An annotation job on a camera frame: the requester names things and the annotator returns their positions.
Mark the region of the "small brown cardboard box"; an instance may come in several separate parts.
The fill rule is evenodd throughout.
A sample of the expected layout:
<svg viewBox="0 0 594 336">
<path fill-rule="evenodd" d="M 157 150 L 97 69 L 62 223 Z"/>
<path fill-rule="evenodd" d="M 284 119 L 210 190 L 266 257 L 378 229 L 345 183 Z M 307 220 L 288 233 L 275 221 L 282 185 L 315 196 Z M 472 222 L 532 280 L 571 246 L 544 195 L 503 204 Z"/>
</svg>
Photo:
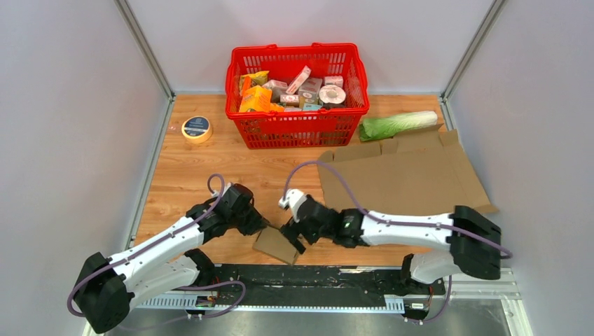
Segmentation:
<svg viewBox="0 0 594 336">
<path fill-rule="evenodd" d="M 252 248 L 287 265 L 294 265 L 299 256 L 298 250 L 275 227 L 260 231 Z"/>
</svg>

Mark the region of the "large cardboard sheet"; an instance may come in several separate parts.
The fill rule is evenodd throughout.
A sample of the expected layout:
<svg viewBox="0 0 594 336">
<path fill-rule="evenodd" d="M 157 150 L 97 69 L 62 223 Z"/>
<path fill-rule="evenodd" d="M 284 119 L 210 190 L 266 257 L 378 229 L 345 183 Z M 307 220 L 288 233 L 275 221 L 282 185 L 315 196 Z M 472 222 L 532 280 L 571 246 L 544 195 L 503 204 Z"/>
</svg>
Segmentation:
<svg viewBox="0 0 594 336">
<path fill-rule="evenodd" d="M 409 216 L 450 213 L 464 205 L 497 212 L 457 131 L 436 126 L 328 150 L 319 161 L 333 167 L 363 208 Z"/>
</svg>

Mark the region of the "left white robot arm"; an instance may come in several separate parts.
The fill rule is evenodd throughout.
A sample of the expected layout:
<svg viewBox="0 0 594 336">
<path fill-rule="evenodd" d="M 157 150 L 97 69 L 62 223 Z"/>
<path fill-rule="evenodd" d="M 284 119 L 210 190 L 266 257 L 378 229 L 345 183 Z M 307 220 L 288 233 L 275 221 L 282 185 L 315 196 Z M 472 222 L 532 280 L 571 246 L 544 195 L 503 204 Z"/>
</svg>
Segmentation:
<svg viewBox="0 0 594 336">
<path fill-rule="evenodd" d="M 69 295 L 68 308 L 96 333 L 106 333 L 135 307 L 162 293 L 190 286 L 208 289 L 214 271 L 200 246 L 228 230 L 250 236 L 268 225 L 256 210 L 250 189 L 228 183 L 149 240 L 109 257 L 100 252 L 89 256 Z"/>
</svg>

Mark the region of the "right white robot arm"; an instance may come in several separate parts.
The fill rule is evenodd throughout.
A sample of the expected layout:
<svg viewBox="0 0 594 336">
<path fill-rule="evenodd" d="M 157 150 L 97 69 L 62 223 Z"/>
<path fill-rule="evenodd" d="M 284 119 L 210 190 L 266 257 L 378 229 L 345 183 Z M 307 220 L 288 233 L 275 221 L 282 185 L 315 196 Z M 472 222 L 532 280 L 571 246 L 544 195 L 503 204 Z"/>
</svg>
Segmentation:
<svg viewBox="0 0 594 336">
<path fill-rule="evenodd" d="M 501 229 L 468 206 L 455 206 L 451 213 L 430 216 L 402 216 L 351 208 L 336 211 L 310 195 L 290 189 L 279 207 L 291 212 L 281 227 L 284 237 L 299 253 L 300 239 L 314 244 L 330 239 L 345 248 L 358 246 L 407 245 L 429 249 L 407 255 L 402 262 L 399 283 L 409 293 L 454 274 L 482 280 L 498 280 L 501 260 Z"/>
</svg>

